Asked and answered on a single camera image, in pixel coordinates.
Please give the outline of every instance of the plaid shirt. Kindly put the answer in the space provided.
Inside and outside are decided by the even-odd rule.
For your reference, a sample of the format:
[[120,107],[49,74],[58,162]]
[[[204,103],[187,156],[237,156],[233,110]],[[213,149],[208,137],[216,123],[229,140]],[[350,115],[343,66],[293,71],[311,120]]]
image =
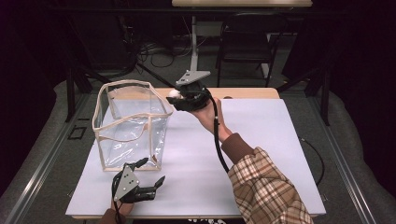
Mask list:
[[250,223],[313,223],[295,187],[259,147],[228,173],[242,217]]

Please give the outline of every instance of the white tabletop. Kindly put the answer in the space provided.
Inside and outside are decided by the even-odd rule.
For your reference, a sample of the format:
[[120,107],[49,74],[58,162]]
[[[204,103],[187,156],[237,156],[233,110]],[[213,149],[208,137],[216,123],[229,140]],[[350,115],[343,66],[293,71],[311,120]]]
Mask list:
[[[325,214],[289,112],[279,99],[222,100],[228,126],[252,146],[265,149],[297,188],[311,215]],[[240,217],[213,135],[187,112],[175,111],[168,122],[161,171],[135,171],[141,187],[165,175],[154,201],[137,203],[134,218]],[[110,206],[114,172],[103,172],[96,142],[66,214],[100,217]]]
[[311,0],[172,0],[174,7],[311,7]]

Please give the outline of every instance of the transparent plastic bag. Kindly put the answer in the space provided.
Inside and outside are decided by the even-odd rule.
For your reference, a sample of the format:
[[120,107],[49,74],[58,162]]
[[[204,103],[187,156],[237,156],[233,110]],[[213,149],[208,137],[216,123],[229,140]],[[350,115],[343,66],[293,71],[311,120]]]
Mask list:
[[104,171],[148,157],[140,170],[161,170],[166,125],[174,108],[148,82],[123,80],[103,85],[92,128]]

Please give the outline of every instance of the wire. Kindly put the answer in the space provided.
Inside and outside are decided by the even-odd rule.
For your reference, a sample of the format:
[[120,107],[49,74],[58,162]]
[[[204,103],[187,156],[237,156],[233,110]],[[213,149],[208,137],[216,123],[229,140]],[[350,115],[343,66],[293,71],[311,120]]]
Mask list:
[[158,68],[165,68],[165,67],[169,67],[170,65],[172,65],[172,63],[175,61],[175,55],[173,54],[173,52],[170,52],[170,56],[171,56],[171,62],[169,63],[169,64],[166,64],[166,65],[157,65],[157,64],[154,64],[154,61],[153,61],[153,58],[154,58],[154,55],[156,55],[156,54],[159,54],[158,52],[157,53],[153,53],[152,55],[151,55],[151,58],[150,58],[150,63],[151,63],[151,65],[152,66],[154,66],[154,67],[158,67]]
[[218,152],[218,156],[219,156],[219,160],[221,162],[221,165],[224,168],[225,173],[228,174],[228,172],[230,171],[230,169],[227,166],[227,163],[225,162],[221,150],[220,150],[220,144],[219,144],[219,117],[218,117],[218,106],[216,105],[215,100],[213,99],[212,95],[209,94],[210,100],[213,103],[213,108],[215,109],[215,119],[214,121],[214,131],[213,131],[213,135],[215,136],[215,145],[216,145],[216,151]]
[[107,78],[115,78],[115,77],[123,77],[125,75],[128,75],[134,71],[134,66],[133,67],[127,67],[123,69],[122,71],[116,73],[116,74],[111,74],[111,75],[102,75],[103,77]]
[[323,158],[320,156],[320,153],[317,151],[317,149],[314,148],[314,146],[312,146],[312,144],[310,144],[308,141],[306,141],[306,139],[304,139],[304,138],[302,138],[302,137],[300,137],[300,136],[298,136],[298,138],[299,138],[302,142],[307,143],[312,149],[314,149],[314,151],[317,153],[317,155],[318,155],[318,157],[319,157],[319,159],[320,159],[320,163],[321,163],[322,169],[321,169],[320,177],[319,177],[318,181],[316,182],[316,184],[317,184],[317,186],[318,186],[318,185],[320,184],[321,180],[323,179],[324,172],[325,172],[325,164],[324,164]]
[[182,18],[183,18],[184,25],[186,26],[187,34],[189,34],[190,47],[189,47],[189,51],[187,51],[185,54],[178,55],[178,57],[183,57],[183,56],[189,55],[190,51],[192,50],[192,36],[191,36],[191,32],[190,32],[189,26],[186,23],[186,19],[184,17],[182,17]]
[[[111,195],[112,198],[114,199],[114,196],[116,195],[116,190],[118,187],[118,184],[120,183],[120,177],[122,176],[122,172],[119,172],[118,174],[116,174],[113,177],[113,183],[111,185]],[[117,202],[114,202],[114,208],[116,209],[116,216],[115,216],[115,221],[117,224],[121,224],[121,216],[120,216],[120,207],[122,206],[122,204],[120,205],[120,207],[117,206]]]
[[[180,41],[183,41],[183,37],[185,37],[185,35],[182,35],[182,36],[179,38],[179,40],[180,40]],[[184,45],[183,48],[174,47],[174,49],[181,49],[180,52],[176,53],[176,55],[175,55],[176,57],[184,57],[184,56],[187,56],[187,55],[190,54],[190,51],[191,51],[191,38],[190,38],[190,35],[188,35],[188,38],[189,38],[189,41],[185,41],[185,45]]]
[[215,118],[213,120],[213,123],[214,123],[213,136],[215,137],[216,151],[218,152],[218,157],[219,157],[222,167],[224,168],[224,171],[226,173],[228,173],[230,171],[230,169],[228,168],[227,163],[225,162],[224,157],[222,156],[221,148],[220,148],[220,144],[219,144],[219,112],[218,112],[218,106],[216,105],[215,99],[213,99],[212,94],[207,93],[205,91],[186,91],[186,93],[200,93],[203,95],[207,95],[209,97],[210,101],[212,102],[214,112],[215,112]]

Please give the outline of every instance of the human arm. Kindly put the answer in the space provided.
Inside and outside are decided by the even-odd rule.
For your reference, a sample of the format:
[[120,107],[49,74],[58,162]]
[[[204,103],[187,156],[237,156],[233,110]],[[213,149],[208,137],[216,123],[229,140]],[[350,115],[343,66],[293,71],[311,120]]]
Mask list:
[[[233,162],[228,176],[246,223],[312,223],[291,182],[276,168],[264,150],[259,147],[253,149],[238,133],[232,133],[227,128],[221,102],[216,98],[215,102],[219,111],[221,149]],[[213,133],[214,107],[210,102],[206,107],[191,113]]]
[[[117,202],[120,212],[120,223],[125,223],[126,217],[132,212],[134,209],[134,203],[123,203]],[[106,210],[103,214],[102,218],[99,221],[99,224],[119,224],[116,220],[117,212],[114,206],[113,201],[111,201],[111,207]]]

